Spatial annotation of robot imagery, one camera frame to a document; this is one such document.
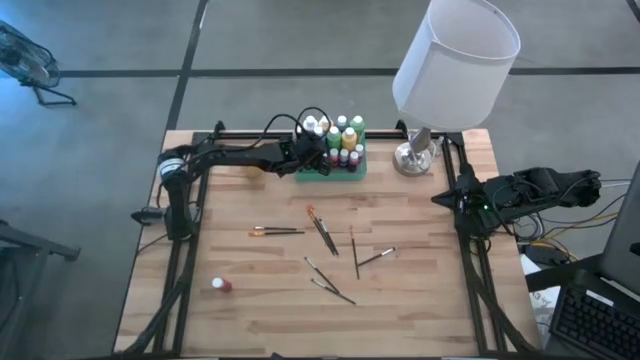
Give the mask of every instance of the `black keyboard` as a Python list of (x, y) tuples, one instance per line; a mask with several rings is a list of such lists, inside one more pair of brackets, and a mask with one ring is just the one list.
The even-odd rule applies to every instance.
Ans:
[(558, 297), (552, 334), (599, 358), (640, 360), (639, 304), (580, 271)]

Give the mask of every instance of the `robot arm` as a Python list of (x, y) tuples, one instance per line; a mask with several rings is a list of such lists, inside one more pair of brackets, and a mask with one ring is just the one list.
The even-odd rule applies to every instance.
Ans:
[(488, 238), (501, 225), (555, 206), (590, 206), (600, 198), (600, 174), (592, 170), (558, 173), (531, 168), (481, 183), (473, 167), (461, 167), (456, 188), (432, 201), (455, 212), (458, 231)]
[(162, 186), (169, 194), (169, 208), (164, 215), (167, 237), (183, 241), (194, 234), (187, 191), (189, 185), (211, 167), (255, 166), (280, 177), (311, 168), (328, 175), (331, 165), (324, 153), (322, 141), (311, 136), (300, 136), (297, 141), (282, 138), (259, 146), (227, 146), (207, 141), (163, 152), (158, 157), (158, 171)]

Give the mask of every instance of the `silver lamp base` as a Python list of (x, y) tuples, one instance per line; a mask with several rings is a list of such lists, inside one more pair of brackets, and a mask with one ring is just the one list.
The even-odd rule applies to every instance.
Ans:
[(406, 142), (393, 154), (393, 166), (404, 176), (420, 176), (431, 167), (431, 153), (428, 150), (414, 152), (411, 144)]

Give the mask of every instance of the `red paint bottle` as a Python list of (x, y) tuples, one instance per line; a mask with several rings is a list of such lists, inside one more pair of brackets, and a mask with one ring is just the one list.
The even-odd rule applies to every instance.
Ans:
[(214, 289), (220, 290), (224, 293), (228, 293), (229, 291), (231, 291), (231, 289), (233, 289), (231, 283), (223, 278), (213, 278), (213, 281), (211, 281), (211, 285), (213, 285)]

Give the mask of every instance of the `concrete floor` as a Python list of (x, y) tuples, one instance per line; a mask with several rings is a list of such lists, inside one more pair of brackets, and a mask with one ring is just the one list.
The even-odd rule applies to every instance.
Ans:
[[(63, 70), (178, 70), (198, 1), (9, 0), (0, 3), (0, 19), (50, 47)], [(515, 67), (640, 66), (640, 22), (625, 0), (494, 3), (523, 40)], [(193, 68), (397, 67), (427, 5), (210, 0)], [(262, 128), (276, 112), (311, 104), (388, 128), (397, 119), (391, 80), (190, 79), (177, 128), (210, 129), (216, 120)], [(45, 109), (0, 77), (0, 147), (16, 154), (0, 159), (0, 218), (83, 248), (76, 263), (52, 259), (17, 358), (110, 352), (140, 233), (129, 213), (149, 195), (177, 82), (63, 79), (60, 90), (79, 106)], [(627, 178), (640, 159), (637, 94), (640, 75), (510, 76), (483, 126), (503, 174), (551, 166)], [(580, 219), (623, 192), (604, 190), (591, 208), (545, 215)], [(569, 232), (564, 243), (579, 256), (594, 254), (608, 231)]]

